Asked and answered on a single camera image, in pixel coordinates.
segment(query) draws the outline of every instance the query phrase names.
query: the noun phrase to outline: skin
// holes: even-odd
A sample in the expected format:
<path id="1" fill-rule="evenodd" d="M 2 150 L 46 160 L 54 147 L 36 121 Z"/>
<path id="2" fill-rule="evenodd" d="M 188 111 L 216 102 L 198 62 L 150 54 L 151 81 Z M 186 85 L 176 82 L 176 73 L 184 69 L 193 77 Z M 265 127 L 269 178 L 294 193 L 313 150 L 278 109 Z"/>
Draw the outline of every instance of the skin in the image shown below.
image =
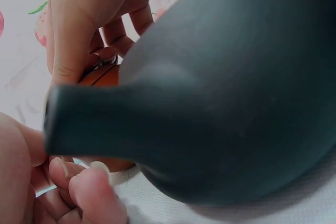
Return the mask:
<path id="1" fill-rule="evenodd" d="M 85 169 L 69 158 L 48 157 L 41 132 L 1 113 L 0 138 L 0 223 L 127 222 L 104 166 Z M 35 198 L 52 184 L 57 188 Z"/>
<path id="2" fill-rule="evenodd" d="M 153 23 L 148 1 L 49 0 L 47 58 L 53 84 L 76 84 L 91 62 L 92 52 L 103 59 L 115 53 L 124 56 L 134 42 L 125 33 L 121 16 L 129 14 L 136 32 L 142 35 Z"/>

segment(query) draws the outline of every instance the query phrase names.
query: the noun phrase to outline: teapot spout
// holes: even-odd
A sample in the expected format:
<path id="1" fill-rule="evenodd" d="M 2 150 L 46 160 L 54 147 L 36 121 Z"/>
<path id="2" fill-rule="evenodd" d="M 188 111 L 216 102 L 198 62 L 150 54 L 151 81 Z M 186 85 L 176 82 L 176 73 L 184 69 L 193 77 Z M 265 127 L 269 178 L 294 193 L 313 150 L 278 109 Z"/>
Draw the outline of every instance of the teapot spout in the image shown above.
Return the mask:
<path id="1" fill-rule="evenodd" d="M 177 150 L 210 132 L 204 103 L 190 84 L 187 78 L 158 77 L 112 88 L 54 87 L 45 112 L 46 150 L 162 168 L 162 156 L 184 155 Z"/>

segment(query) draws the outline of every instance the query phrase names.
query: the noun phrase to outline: teapot body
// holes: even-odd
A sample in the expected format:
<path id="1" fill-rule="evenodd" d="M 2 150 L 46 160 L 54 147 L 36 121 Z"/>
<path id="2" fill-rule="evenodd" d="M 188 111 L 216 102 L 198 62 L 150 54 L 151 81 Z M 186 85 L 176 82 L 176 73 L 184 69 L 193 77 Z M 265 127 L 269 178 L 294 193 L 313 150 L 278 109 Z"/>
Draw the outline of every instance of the teapot body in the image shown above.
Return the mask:
<path id="1" fill-rule="evenodd" d="M 336 0 L 179 0 L 118 87 L 51 92 L 47 150 L 131 160 L 188 204 L 258 199 L 336 142 L 335 41 Z"/>
<path id="2" fill-rule="evenodd" d="M 171 66 L 193 82 L 185 92 L 198 112 L 159 127 L 166 136 L 152 145 L 167 156 L 153 157 L 154 169 L 139 164 L 144 175 L 172 198 L 207 206 L 253 200 L 299 177 L 336 142 L 335 39 L 336 0 L 178 1 L 119 74 L 127 84 Z"/>

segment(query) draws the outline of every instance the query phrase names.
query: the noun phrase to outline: patterned fabric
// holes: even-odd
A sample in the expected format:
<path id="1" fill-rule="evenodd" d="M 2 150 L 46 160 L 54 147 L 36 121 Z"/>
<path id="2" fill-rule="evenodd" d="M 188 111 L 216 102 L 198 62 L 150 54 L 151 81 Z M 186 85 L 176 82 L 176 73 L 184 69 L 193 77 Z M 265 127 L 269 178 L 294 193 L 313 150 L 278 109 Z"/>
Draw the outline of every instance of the patterned fabric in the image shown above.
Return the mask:
<path id="1" fill-rule="evenodd" d="M 177 0 L 150 0 L 155 20 Z M 0 111 L 41 129 L 45 93 L 46 0 L 0 0 Z M 124 17 L 129 36 L 138 36 Z M 134 168 L 114 174 L 116 191 L 136 224 L 336 223 L 336 150 L 306 176 L 260 202 L 198 209 L 160 193 Z"/>

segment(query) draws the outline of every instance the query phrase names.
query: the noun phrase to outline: matte clay surface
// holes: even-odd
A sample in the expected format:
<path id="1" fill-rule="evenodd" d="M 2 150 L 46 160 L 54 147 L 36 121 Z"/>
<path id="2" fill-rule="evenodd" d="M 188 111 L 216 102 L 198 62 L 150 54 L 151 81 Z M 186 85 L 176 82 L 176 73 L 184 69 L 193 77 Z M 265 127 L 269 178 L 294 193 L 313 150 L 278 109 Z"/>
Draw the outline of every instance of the matte clay surface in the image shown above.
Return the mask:
<path id="1" fill-rule="evenodd" d="M 336 143 L 335 17 L 336 0 L 180 0 L 117 87 L 51 91 L 48 151 L 135 161 L 191 205 L 273 193 Z"/>
<path id="2" fill-rule="evenodd" d="M 118 72 L 119 66 L 116 65 L 105 65 L 100 67 L 93 72 L 87 74 L 80 81 L 79 85 L 84 86 L 95 86 L 95 87 L 108 87 L 118 85 Z M 85 163 L 90 163 L 92 161 L 101 161 L 108 166 L 110 172 L 119 172 L 128 169 L 134 164 L 118 158 L 102 158 L 102 157 L 78 157 Z"/>

